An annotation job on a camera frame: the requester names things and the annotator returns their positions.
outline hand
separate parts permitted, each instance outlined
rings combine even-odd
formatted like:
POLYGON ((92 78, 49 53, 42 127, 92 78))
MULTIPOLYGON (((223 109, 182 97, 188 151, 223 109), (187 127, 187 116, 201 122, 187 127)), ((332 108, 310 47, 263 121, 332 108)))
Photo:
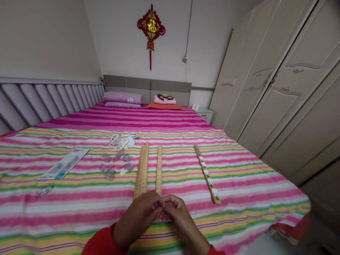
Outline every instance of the hand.
POLYGON ((164 202, 155 191, 136 198, 112 229, 112 239, 121 250, 126 250, 160 216, 164 202))
MULTIPOLYGON (((211 246, 208 240, 197 228, 184 201, 174 195, 163 198, 164 211, 174 222, 180 239, 187 244, 190 254, 208 254, 211 246)), ((166 214, 161 214, 162 221, 166 220, 166 214)))

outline striped bedsheet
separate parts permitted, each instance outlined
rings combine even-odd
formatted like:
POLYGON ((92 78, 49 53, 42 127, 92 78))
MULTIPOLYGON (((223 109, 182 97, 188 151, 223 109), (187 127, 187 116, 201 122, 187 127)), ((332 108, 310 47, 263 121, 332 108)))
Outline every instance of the striped bedsheet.
POLYGON ((36 125, 77 130, 206 130, 213 129, 193 109, 162 110, 105 107, 101 102, 83 111, 36 125))
MULTIPOLYGON (((131 204, 140 147, 147 141, 148 191, 155 189, 162 144, 163 195, 183 198, 208 241, 229 255, 241 253, 276 222, 295 226, 310 210, 306 195, 221 130, 140 131, 136 147, 126 150, 135 169, 108 181, 99 166, 104 153, 114 152, 108 147, 113 134, 118 132, 32 127, 0 138, 0 254, 81 253, 96 231, 116 222, 131 204), (221 205, 212 202, 194 144, 221 205), (63 179, 37 180, 73 147, 90 151, 63 179), (36 198, 47 183, 54 189, 36 198)), ((155 222, 130 253, 181 254, 183 248, 171 223, 155 222)))

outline chinese knot decoration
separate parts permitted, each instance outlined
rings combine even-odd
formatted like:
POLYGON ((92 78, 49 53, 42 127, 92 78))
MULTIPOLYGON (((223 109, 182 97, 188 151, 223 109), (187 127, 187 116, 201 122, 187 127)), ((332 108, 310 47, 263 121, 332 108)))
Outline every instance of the chinese knot decoration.
POLYGON ((137 27, 141 29, 145 36, 148 38, 148 44, 146 49, 150 49, 150 71, 151 71, 151 50, 155 51, 153 41, 156 40, 160 35, 165 34, 165 28, 161 25, 159 17, 153 10, 153 5, 151 5, 151 10, 149 10, 142 19, 138 20, 137 27))

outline white nightstand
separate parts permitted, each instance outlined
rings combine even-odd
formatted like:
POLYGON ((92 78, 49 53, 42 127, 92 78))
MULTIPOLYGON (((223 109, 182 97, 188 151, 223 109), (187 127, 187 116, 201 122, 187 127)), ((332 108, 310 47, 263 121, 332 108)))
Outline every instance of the white nightstand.
POLYGON ((213 117, 214 112, 205 108, 199 108, 198 110, 194 110, 198 113, 208 124, 210 124, 211 119, 213 117))

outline wardrobe door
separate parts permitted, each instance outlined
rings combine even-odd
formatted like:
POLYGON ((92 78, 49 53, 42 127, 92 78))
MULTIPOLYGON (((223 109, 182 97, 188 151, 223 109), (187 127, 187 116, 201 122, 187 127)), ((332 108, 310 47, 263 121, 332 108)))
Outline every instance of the wardrobe door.
POLYGON ((301 187, 312 200, 313 212, 340 232, 340 160, 301 187))
POLYGON ((225 127, 238 140, 268 81, 278 69, 316 0, 281 1, 225 127))
POLYGON ((336 65, 339 43, 337 0, 319 1, 238 142, 261 157, 336 65))
POLYGON ((279 2, 263 1, 234 27, 209 107, 214 127, 224 129, 279 2))
POLYGON ((296 185, 340 155, 340 63, 261 158, 296 185))

